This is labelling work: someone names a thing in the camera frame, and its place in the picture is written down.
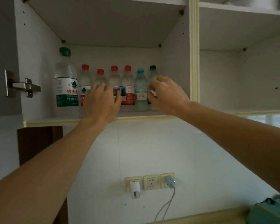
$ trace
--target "bottle cap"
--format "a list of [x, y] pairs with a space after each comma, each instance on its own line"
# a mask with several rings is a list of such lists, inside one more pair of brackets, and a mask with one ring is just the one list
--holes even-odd
[[89, 70], [89, 65], [82, 64], [82, 70]]
[[130, 70], [131, 70], [131, 66], [130, 66], [130, 65], [126, 65], [126, 66], [124, 67], [124, 70], [125, 70], [125, 71], [130, 71]]
[[59, 54], [61, 56], [71, 56], [72, 55], [71, 52], [70, 52], [70, 49], [67, 48], [67, 47], [60, 47], [59, 48]]
[[117, 66], [111, 66], [111, 71], [118, 71], [118, 67]]
[[104, 74], [103, 69], [97, 69], [96, 72], [97, 72], [98, 75], [103, 75]]
[[156, 67], [155, 65], [151, 65], [151, 66], [149, 67], [149, 70], [151, 70], [151, 71], [157, 70], [157, 67]]
[[143, 68], [138, 68], [138, 69], [137, 69], [137, 73], [144, 73]]

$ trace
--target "bottle label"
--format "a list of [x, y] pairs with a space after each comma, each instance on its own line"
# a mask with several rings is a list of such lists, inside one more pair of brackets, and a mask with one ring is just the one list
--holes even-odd
[[79, 106], [77, 79], [55, 79], [57, 107]]
[[137, 101], [147, 101], [147, 92], [146, 91], [136, 91], [135, 100]]
[[83, 106], [83, 101], [84, 101], [84, 97], [85, 97], [86, 91], [90, 90], [90, 89], [91, 89], [91, 86], [79, 86], [81, 106]]
[[135, 87], [123, 86], [121, 88], [122, 105], [134, 105], [135, 104]]
[[150, 91], [150, 92], [152, 92], [153, 95], [154, 95], [155, 97], [158, 97], [158, 96], [157, 96], [157, 91], [155, 91], [155, 90], [149, 90], [148, 87], [147, 87], [147, 90]]
[[117, 93], [118, 90], [121, 94], [121, 86], [114, 86], [113, 88], [114, 88], [114, 94], [113, 95], [114, 95], [114, 101], [115, 101], [116, 93]]

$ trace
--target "wall outlet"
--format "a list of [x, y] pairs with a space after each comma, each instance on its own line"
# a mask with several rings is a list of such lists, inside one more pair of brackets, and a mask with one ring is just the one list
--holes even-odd
[[175, 180], [175, 174], [174, 172], [172, 173], [166, 173], [166, 174], [160, 174], [160, 185], [161, 185], [161, 188], [169, 188], [169, 186], [167, 185], [167, 182], [166, 182], [166, 176], [171, 176], [174, 180]]
[[159, 175], [146, 175], [143, 177], [144, 190], [152, 190], [160, 188]]
[[125, 178], [125, 187], [126, 187], [126, 192], [127, 193], [130, 192], [130, 181], [133, 181], [133, 180], [138, 180], [139, 184], [140, 184], [140, 190], [143, 189], [143, 187], [142, 187], [142, 176], [128, 177], [128, 178]]

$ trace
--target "white cable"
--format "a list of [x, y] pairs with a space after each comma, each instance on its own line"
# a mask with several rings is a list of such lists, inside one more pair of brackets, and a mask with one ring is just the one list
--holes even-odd
[[159, 213], [161, 212], [161, 210], [162, 210], [167, 204], [169, 204], [168, 207], [167, 207], [167, 209], [166, 209], [166, 211], [165, 211], [165, 214], [164, 214], [164, 216], [163, 216], [163, 219], [162, 219], [161, 224], [163, 223], [163, 221], [164, 221], [164, 219], [165, 219], [165, 215], [166, 215], [166, 213], [167, 213], [167, 211], [168, 211], [168, 208], [169, 208], [169, 206], [170, 206], [170, 204], [171, 204], [171, 202], [172, 202], [172, 199], [173, 199], [173, 197], [174, 197], [174, 195], [175, 195], [175, 187], [173, 187], [173, 188], [174, 188], [174, 192], [173, 192], [173, 194], [172, 194], [171, 199], [170, 199], [167, 203], [165, 203], [165, 204], [163, 205], [163, 207], [159, 210], [159, 212], [157, 213], [157, 215], [156, 215], [156, 217], [155, 217], [155, 221], [154, 221], [154, 222], [156, 222], [156, 219], [157, 219]]

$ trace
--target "forearm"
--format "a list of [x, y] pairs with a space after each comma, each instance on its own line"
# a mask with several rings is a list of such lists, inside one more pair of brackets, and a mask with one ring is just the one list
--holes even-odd
[[280, 192], [280, 128], [191, 102], [180, 114]]
[[89, 148], [106, 124], [81, 121], [65, 137], [2, 179], [0, 223], [52, 223]]

